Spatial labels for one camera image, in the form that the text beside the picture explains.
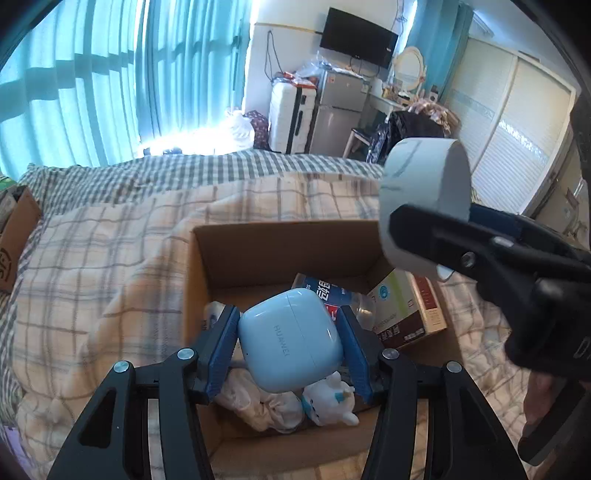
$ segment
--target white roll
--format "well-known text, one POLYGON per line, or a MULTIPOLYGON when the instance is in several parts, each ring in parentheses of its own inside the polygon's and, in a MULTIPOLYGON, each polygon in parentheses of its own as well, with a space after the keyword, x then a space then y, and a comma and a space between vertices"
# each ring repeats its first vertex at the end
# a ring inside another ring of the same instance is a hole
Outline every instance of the white roll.
POLYGON ((451 270, 396 246, 389 234, 390 214, 410 204, 467 221, 471 191, 470 165, 459 140, 406 138, 398 142, 388 155, 379 188, 379 234, 392 266, 446 281, 451 270))

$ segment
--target teal curtain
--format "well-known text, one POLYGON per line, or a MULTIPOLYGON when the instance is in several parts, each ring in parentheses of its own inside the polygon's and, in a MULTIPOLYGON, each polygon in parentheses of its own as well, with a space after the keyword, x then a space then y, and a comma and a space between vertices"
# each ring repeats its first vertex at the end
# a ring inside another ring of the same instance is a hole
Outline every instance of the teal curtain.
POLYGON ((63 0, 0 72, 0 169, 134 158, 136 0, 63 0))
POLYGON ((251 0, 146 1, 138 46, 142 141, 218 124, 244 93, 251 0))
POLYGON ((417 47, 427 66, 423 88, 444 91, 453 77, 468 41, 474 12, 458 0, 419 0, 408 47, 417 47))

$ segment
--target ceiling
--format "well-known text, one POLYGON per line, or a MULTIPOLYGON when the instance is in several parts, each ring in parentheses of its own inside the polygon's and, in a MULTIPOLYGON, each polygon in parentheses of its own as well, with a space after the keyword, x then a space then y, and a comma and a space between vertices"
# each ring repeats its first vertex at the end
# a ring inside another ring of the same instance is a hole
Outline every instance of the ceiling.
POLYGON ((491 41, 532 55, 578 91, 579 85, 562 56, 544 34, 511 0, 465 0, 492 30, 491 41))

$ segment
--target wall-mounted tv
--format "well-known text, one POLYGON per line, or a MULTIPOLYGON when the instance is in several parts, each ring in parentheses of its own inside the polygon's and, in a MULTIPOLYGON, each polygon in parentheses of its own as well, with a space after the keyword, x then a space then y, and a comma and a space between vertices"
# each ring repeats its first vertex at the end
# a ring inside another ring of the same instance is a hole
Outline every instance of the wall-mounted tv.
POLYGON ((387 68, 398 36, 368 20, 330 8, 320 46, 387 68))

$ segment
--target refrigerator door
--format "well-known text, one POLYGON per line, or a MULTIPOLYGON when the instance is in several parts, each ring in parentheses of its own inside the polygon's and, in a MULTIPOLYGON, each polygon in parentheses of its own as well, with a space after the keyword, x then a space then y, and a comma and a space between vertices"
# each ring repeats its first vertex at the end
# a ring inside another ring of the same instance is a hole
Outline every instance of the refrigerator door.
POLYGON ((346 73, 326 72, 320 104, 345 110, 363 110, 367 88, 363 80, 346 73))
POLYGON ((360 112, 320 106, 310 143, 310 153, 342 157, 351 129, 361 117, 360 112))

